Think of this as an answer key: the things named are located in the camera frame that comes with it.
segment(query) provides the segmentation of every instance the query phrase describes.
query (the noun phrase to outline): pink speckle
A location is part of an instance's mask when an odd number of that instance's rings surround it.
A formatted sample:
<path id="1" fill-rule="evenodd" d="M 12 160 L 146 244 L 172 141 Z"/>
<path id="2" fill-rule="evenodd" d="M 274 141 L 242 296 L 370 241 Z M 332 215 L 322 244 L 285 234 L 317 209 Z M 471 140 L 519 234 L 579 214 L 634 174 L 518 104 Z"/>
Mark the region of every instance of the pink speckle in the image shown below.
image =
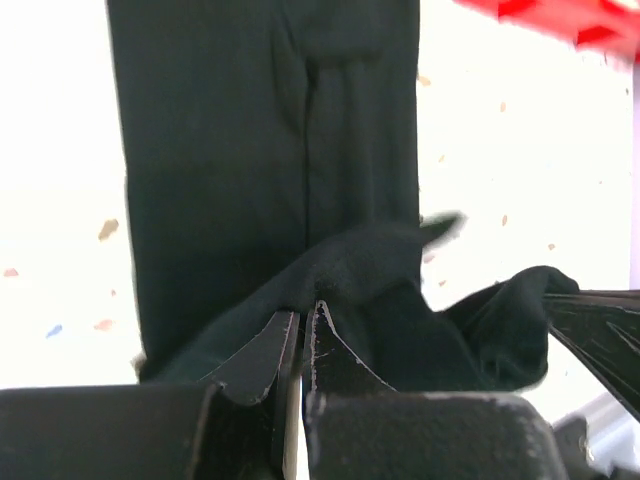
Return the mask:
<path id="1" fill-rule="evenodd" d="M 15 268 L 6 268 L 2 276 L 4 278 L 17 277 L 18 271 Z"/>
<path id="2" fill-rule="evenodd" d="M 100 332 L 108 332 L 113 328 L 113 320 L 109 320 L 109 319 L 105 319 L 105 320 L 101 320 L 100 322 L 96 323 L 93 326 L 94 330 L 98 330 Z"/>

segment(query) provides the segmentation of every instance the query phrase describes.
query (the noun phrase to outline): blue speckle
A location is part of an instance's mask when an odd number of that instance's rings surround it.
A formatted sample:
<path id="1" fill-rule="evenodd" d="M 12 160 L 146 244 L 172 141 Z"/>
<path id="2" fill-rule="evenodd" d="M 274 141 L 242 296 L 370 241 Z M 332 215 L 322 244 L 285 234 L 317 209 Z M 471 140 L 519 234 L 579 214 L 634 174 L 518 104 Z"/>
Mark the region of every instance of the blue speckle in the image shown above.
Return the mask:
<path id="1" fill-rule="evenodd" d="M 62 331 L 62 325 L 56 325 L 51 329 L 49 333 L 47 333 L 47 336 L 45 338 L 51 338 L 54 335 L 59 334 L 61 331 Z"/>

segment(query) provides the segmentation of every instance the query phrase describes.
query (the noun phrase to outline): red plastic rack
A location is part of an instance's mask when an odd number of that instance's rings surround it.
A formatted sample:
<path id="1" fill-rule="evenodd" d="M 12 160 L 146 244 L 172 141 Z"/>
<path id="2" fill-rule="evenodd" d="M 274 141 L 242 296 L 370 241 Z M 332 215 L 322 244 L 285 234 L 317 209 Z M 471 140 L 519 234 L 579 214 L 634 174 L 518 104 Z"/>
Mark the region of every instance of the red plastic rack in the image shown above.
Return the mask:
<path id="1" fill-rule="evenodd" d="M 610 0 L 456 0 L 499 21 L 510 20 L 640 63 L 640 13 Z"/>

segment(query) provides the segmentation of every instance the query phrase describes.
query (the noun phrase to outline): pants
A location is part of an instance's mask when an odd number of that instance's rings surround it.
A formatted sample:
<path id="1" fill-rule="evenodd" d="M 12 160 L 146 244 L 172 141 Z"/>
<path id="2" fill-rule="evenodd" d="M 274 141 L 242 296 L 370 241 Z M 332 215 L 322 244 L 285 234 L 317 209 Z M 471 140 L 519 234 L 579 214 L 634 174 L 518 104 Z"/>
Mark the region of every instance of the pants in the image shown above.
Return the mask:
<path id="1" fill-rule="evenodd" d="M 324 238 L 418 221 L 419 0 L 108 8 L 143 375 Z"/>

